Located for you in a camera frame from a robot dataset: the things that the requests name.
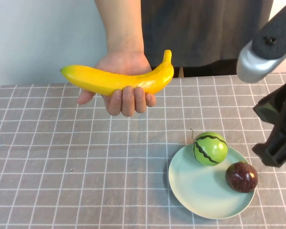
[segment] plate rim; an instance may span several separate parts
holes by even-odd
[[[173,162],[175,156],[176,156],[181,150],[183,150],[184,148],[186,148],[186,147],[188,147],[188,146],[190,146],[190,145],[193,145],[193,144],[187,144],[187,145],[183,146],[181,149],[179,149],[179,150],[177,151],[177,153],[173,156],[173,158],[172,158],[172,160],[171,160],[171,162],[170,162],[170,166],[169,166],[169,168],[168,168],[168,182],[169,182],[169,186],[170,186],[170,188],[171,188],[171,190],[172,190],[174,196],[175,196],[175,197],[177,198],[177,200],[182,204],[182,206],[184,206],[184,207],[185,207],[187,210],[189,210],[190,212],[192,212],[192,213],[194,213],[194,214],[196,214],[196,215],[198,215],[198,216],[200,216],[200,217],[203,217],[203,218],[205,218],[205,219],[228,219],[228,218],[232,218],[232,217],[234,217],[234,216],[237,216],[237,215],[239,215],[240,213],[242,213],[244,210],[246,210],[246,209],[248,208],[248,206],[251,204],[251,202],[252,202],[252,200],[253,200],[253,198],[254,198],[254,196],[255,196],[256,188],[254,189],[253,194],[252,194],[252,197],[251,197],[250,201],[248,202],[248,204],[246,205],[246,207],[245,207],[244,209],[242,209],[241,211],[239,211],[238,213],[235,213],[235,214],[233,214],[233,215],[231,215],[231,216],[228,216],[228,217],[211,218],[211,217],[206,217],[206,216],[200,215],[200,214],[198,214],[197,212],[193,211],[192,209],[189,209],[187,203],[184,203],[184,201],[181,201],[181,200],[178,198],[178,196],[175,194],[176,190],[174,191],[174,189],[173,189],[172,186],[171,186],[171,176],[172,176],[172,175],[171,175],[171,174],[172,174],[172,172],[171,172],[171,164],[172,164],[172,162]],[[243,155],[241,155],[237,150],[235,150],[234,148],[232,148],[232,147],[230,147],[230,146],[228,146],[228,148],[230,148],[230,149],[234,150],[235,152],[237,152],[237,153],[245,160],[245,162],[249,163],[248,160],[247,160]]]

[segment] wrist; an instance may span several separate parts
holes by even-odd
[[[143,37],[140,35],[109,36],[107,37],[107,50],[108,52],[144,52]]]

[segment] toy fruit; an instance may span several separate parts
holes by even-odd
[[[228,154],[225,139],[214,132],[204,132],[194,142],[195,158],[205,166],[216,166],[223,162]]]
[[[240,161],[229,166],[225,172],[225,180],[234,191],[248,193],[255,189],[258,175],[252,165]]]
[[[150,73],[142,75],[115,74],[82,65],[65,66],[61,73],[75,86],[102,95],[110,96],[115,90],[122,90],[127,86],[141,87],[146,93],[155,94],[173,78],[171,58],[172,52],[165,50],[162,63]]]

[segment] banana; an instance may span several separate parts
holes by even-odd
[[[102,95],[110,96],[115,90],[122,90],[127,86],[141,87],[146,93],[155,94],[173,78],[171,59],[172,52],[165,50],[162,63],[153,71],[142,75],[109,73],[83,65],[65,66],[61,73],[73,85]]]

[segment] light blue plate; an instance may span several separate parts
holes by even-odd
[[[245,210],[255,190],[233,191],[225,181],[225,171],[233,163],[247,160],[229,147],[226,159],[216,166],[203,166],[193,155],[193,145],[180,149],[173,157],[168,177],[180,203],[194,214],[208,219],[226,219]]]

